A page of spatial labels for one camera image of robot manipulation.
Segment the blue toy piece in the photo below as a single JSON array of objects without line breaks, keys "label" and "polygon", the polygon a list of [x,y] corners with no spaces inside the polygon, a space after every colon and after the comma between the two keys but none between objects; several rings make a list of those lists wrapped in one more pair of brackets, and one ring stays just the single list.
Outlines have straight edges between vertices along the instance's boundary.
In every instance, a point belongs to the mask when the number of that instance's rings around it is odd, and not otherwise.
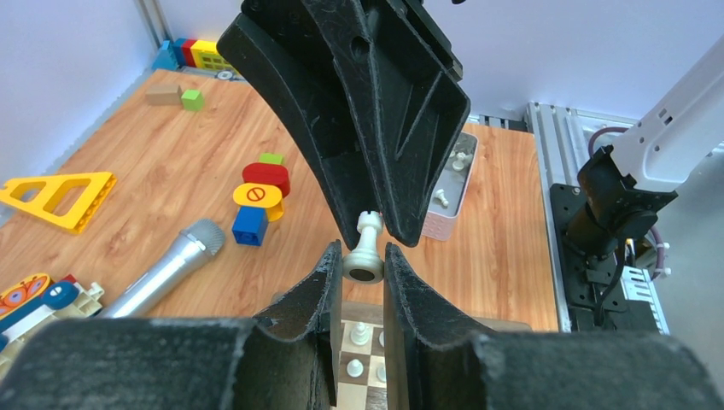
[{"label": "blue toy piece", "polygon": [[73,284],[66,281],[52,284],[46,291],[40,296],[45,306],[53,310],[61,310],[69,306],[80,291]]},{"label": "blue toy piece", "polygon": [[261,246],[268,226],[269,220],[266,218],[265,209],[242,207],[236,215],[231,233],[234,234],[236,243]]},{"label": "blue toy piece", "polygon": [[178,65],[181,67],[186,65],[184,43],[186,43],[186,38],[177,38],[176,41],[173,42],[173,55],[176,56],[176,62],[178,62]]},{"label": "blue toy piece", "polygon": [[178,60],[173,53],[170,41],[166,40],[163,42],[163,45],[159,48],[159,52],[156,55],[156,59],[153,65],[151,65],[151,68],[153,68],[154,70],[157,70],[159,68],[163,68],[169,71],[178,70]]}]

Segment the green cube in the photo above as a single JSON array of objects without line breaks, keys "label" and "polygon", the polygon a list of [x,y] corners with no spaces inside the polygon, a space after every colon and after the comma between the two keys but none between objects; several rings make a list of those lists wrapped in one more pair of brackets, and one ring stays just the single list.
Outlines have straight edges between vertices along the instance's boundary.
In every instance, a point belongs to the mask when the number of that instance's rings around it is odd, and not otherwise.
[{"label": "green cube", "polygon": [[181,96],[181,103],[184,105],[184,109],[189,111],[201,111],[203,108],[203,96],[201,91],[198,90],[186,90]]},{"label": "green cube", "polygon": [[284,157],[279,154],[270,154],[268,152],[265,152],[264,154],[259,156],[259,162],[261,162],[262,164],[284,165]]}]

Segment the white chess piece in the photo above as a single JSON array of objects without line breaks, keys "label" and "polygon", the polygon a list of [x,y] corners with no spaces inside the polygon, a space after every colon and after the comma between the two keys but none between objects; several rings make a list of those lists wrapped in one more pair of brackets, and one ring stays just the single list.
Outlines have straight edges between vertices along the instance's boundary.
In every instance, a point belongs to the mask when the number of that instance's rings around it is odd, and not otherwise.
[{"label": "white chess piece", "polygon": [[455,155],[455,161],[452,162],[452,169],[455,171],[462,171],[465,169],[465,153],[464,152],[458,152],[457,155]]},{"label": "white chess piece", "polygon": [[377,253],[377,235],[382,233],[382,216],[365,211],[357,220],[360,234],[357,248],[342,259],[344,277],[361,284],[376,284],[384,276],[384,261]]},{"label": "white chess piece", "polygon": [[365,370],[365,365],[357,359],[352,359],[347,363],[347,374],[350,378],[358,378]]},{"label": "white chess piece", "polygon": [[447,208],[447,205],[450,204],[447,198],[445,198],[445,190],[436,190],[434,198],[440,201],[443,208]]},{"label": "white chess piece", "polygon": [[384,365],[380,365],[377,368],[377,378],[379,378],[381,382],[387,383],[387,369],[385,369]]},{"label": "white chess piece", "polygon": [[364,346],[370,341],[370,329],[364,323],[357,322],[357,325],[349,332],[349,339],[357,346]]}]

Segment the cable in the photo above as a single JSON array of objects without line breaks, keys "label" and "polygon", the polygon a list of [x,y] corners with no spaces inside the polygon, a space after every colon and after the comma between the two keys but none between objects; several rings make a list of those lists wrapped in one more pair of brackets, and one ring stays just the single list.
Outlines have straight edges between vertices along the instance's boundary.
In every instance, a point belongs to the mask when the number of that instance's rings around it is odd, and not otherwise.
[{"label": "cable", "polygon": [[607,134],[609,132],[620,132],[624,133],[628,131],[628,128],[625,126],[605,126],[601,128],[600,130],[593,133],[591,136],[591,139],[588,140],[588,156],[593,156],[593,143],[596,142],[598,137]]},{"label": "cable", "polygon": [[[625,126],[605,126],[600,130],[594,132],[591,136],[591,139],[588,140],[588,155],[593,156],[593,145],[595,144],[598,137],[609,132],[624,133],[626,131],[628,131],[628,128],[626,128]],[[652,226],[649,232],[651,232],[651,235],[654,237],[654,246],[657,247],[657,263],[656,267],[654,268],[654,273],[651,275],[651,280],[654,280],[659,277],[661,272],[665,271],[663,262],[666,258],[666,251],[663,247],[663,238],[661,237],[658,229],[655,226]]]},{"label": "cable", "polygon": [[619,239],[618,246],[616,246],[616,271],[613,273],[613,278],[611,278],[609,285],[606,286],[604,293],[602,293],[596,300],[596,308],[593,310],[593,319],[596,326],[601,326],[604,323],[604,302],[606,302],[606,298],[609,297],[611,292],[613,292],[619,282],[621,282],[621,276],[623,276],[623,266],[626,265],[625,258],[626,239]]}]

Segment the toy piece with rivets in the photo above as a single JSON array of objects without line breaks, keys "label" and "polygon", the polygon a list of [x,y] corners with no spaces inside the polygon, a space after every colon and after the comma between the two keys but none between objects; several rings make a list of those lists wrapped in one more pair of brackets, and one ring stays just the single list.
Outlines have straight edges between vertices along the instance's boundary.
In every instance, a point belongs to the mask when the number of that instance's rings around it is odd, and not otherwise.
[{"label": "toy piece with rivets", "polygon": [[[112,173],[75,173],[49,177],[16,178],[0,190],[0,202],[30,214],[74,234],[81,233],[106,199],[116,178]],[[63,197],[73,188],[85,187],[83,193],[64,215],[53,213]],[[24,201],[33,190],[38,194]]]}]

